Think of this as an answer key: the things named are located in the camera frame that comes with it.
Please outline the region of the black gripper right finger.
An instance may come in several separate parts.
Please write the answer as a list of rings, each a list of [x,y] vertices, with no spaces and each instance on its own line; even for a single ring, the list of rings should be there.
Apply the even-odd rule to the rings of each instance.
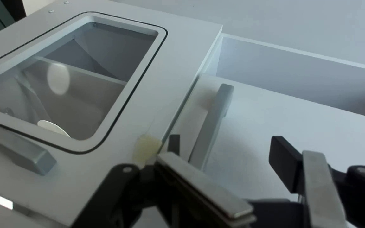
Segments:
[[[311,228],[365,228],[365,165],[345,173],[321,152],[299,152],[282,136],[270,141],[269,164],[293,194],[303,195]]]

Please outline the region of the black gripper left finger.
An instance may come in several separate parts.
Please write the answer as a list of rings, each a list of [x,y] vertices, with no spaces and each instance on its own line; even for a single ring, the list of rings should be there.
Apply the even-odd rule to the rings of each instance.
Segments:
[[[255,209],[184,161],[180,137],[154,165],[114,166],[71,228],[132,228],[147,208],[157,208],[170,228],[250,228]]]

